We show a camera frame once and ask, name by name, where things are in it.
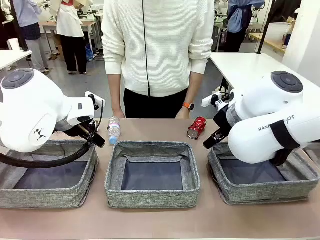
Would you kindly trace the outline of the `person's left hand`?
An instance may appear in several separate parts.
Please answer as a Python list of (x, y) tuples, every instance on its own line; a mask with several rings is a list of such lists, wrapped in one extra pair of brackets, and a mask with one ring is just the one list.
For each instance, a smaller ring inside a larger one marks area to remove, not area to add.
[(182, 107), (176, 115), (176, 119), (189, 119), (190, 118), (190, 110), (186, 107)]

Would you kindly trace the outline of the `person's right hand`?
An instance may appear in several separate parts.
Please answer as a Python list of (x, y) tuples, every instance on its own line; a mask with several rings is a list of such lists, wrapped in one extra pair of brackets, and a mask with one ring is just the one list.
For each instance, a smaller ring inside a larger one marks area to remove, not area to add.
[(112, 109), (113, 117), (117, 117), (119, 119), (125, 119), (126, 116), (121, 108)]

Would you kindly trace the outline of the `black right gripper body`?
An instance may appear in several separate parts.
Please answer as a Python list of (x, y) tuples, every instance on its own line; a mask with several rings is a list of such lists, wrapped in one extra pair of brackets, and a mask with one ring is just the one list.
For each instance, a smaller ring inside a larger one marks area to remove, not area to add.
[(227, 119), (229, 104), (215, 104), (214, 107), (217, 110), (217, 113), (214, 116), (213, 121), (216, 123), (219, 129), (213, 133), (213, 136), (227, 137), (232, 129)]

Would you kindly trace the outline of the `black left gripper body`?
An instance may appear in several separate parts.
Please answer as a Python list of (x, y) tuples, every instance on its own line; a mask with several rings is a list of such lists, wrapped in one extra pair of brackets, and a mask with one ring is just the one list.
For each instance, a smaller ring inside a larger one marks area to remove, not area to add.
[(83, 122), (73, 128), (74, 136), (85, 139), (86, 141), (99, 141), (98, 125), (99, 122), (96, 119)]

